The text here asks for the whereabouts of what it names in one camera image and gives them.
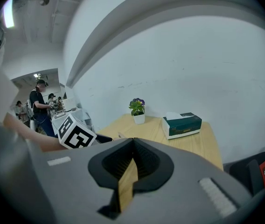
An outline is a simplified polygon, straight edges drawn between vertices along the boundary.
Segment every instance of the potted plant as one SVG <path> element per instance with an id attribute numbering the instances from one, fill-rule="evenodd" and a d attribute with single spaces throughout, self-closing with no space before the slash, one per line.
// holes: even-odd
<path id="1" fill-rule="evenodd" d="M 134 122 L 137 125 L 145 123 L 145 101 L 139 98 L 133 99 L 130 104 L 129 108 L 132 109 L 132 116 Z"/>

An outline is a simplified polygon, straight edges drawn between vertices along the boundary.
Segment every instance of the ceiling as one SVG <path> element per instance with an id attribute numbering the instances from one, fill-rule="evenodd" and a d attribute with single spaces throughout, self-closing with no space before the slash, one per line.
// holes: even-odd
<path id="1" fill-rule="evenodd" d="M 44 72 L 38 72 L 41 73 L 41 79 L 48 82 L 48 84 L 51 83 L 59 83 L 59 78 L 58 78 L 58 72 L 57 69 L 53 69 L 53 70 L 48 70 L 48 71 L 44 71 Z M 15 84 L 15 86 L 19 89 L 22 88 L 27 88 L 27 87 L 35 87 L 36 85 L 36 78 L 34 77 L 33 74 L 28 74 L 25 75 L 23 77 L 18 77 L 14 80 L 12 80 L 12 82 Z"/>
<path id="2" fill-rule="evenodd" d="M 46 40 L 63 43 L 73 14 L 81 0 L 14 0 L 13 28 L 7 29 L 6 41 L 19 40 L 33 43 Z"/>

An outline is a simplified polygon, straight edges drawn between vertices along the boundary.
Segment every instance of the box on table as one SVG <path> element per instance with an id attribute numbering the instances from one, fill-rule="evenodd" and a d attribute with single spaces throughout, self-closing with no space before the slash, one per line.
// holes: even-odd
<path id="1" fill-rule="evenodd" d="M 168 140 L 200 132 L 202 119 L 193 113 L 180 114 L 181 119 L 162 118 L 162 129 Z"/>

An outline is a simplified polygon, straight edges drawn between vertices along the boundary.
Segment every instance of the man in black shirt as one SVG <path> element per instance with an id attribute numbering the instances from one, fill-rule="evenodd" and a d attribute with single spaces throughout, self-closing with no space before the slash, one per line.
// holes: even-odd
<path id="1" fill-rule="evenodd" d="M 39 122 L 48 136 L 55 137 L 52 123 L 48 116 L 48 108 L 53 104 L 46 105 L 44 103 L 41 92 L 45 92 L 46 84 L 44 80 L 37 81 L 36 89 L 30 93 L 31 108 L 33 108 L 34 118 Z"/>

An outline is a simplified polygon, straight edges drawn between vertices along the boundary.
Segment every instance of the ceiling light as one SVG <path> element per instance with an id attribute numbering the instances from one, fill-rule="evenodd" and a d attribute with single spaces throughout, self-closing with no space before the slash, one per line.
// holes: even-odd
<path id="1" fill-rule="evenodd" d="M 14 27 L 13 14 L 12 14 L 12 1 L 8 0 L 4 4 L 4 21 L 7 28 Z"/>

